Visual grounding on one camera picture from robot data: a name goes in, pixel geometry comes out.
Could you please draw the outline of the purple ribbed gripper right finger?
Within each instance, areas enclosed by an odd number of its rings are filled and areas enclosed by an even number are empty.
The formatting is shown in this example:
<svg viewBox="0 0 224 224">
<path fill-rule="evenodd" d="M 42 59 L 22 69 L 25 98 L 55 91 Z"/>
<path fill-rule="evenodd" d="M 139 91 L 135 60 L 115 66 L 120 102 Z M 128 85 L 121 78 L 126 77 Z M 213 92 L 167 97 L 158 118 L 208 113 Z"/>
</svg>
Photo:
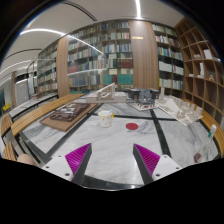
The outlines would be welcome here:
<svg viewBox="0 0 224 224">
<path fill-rule="evenodd" d="M 152 183 L 152 174 L 160 160 L 160 156 L 138 144 L 133 145 L 133 155 L 145 185 Z"/>
</svg>

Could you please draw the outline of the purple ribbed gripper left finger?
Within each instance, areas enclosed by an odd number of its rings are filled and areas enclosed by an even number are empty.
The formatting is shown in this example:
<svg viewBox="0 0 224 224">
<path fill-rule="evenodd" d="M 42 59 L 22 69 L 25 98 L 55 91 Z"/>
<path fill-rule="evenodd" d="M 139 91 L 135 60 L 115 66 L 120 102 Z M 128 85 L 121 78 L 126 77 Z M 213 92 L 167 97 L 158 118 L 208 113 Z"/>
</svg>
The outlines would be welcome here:
<svg viewBox="0 0 224 224">
<path fill-rule="evenodd" d="M 73 173 L 73 183 L 77 185 L 81 184 L 91 154 L 92 147 L 91 144 L 88 143 L 65 156 L 65 159 Z"/>
</svg>

